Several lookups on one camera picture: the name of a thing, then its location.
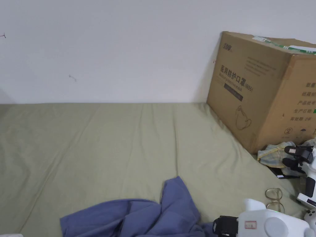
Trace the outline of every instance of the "glasses frame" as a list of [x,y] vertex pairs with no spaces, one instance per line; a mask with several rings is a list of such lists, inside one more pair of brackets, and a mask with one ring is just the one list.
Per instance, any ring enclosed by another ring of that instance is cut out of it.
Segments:
[[[267,195],[267,192],[269,192],[269,191],[276,191],[277,198],[271,198],[271,197],[269,197],[269,196]],[[269,209],[269,206],[271,206],[271,205],[278,204],[278,212],[283,213],[283,212],[281,211],[281,206],[283,207],[283,210],[284,210],[284,212],[285,212],[285,208],[284,208],[283,204],[280,202],[281,198],[283,197],[283,192],[282,192],[282,190],[281,190],[280,188],[270,188],[270,189],[267,189],[267,190],[265,191],[264,195],[265,195],[265,197],[266,197],[267,199],[269,199],[269,200],[271,201],[270,203],[268,203],[268,204],[266,205],[266,208],[267,208],[267,209]]]

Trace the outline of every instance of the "white plastic part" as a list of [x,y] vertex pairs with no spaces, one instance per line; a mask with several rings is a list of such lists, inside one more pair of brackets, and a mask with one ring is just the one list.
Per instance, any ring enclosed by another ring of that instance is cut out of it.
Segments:
[[265,204],[253,199],[245,199],[246,211],[256,211],[266,209]]

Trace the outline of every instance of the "label sticker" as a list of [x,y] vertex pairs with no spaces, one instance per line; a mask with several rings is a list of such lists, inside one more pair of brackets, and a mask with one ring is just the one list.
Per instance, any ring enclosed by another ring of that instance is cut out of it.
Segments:
[[256,221],[245,221],[245,229],[257,229]]
[[294,153],[295,154],[296,150],[295,149],[289,149],[289,153]]

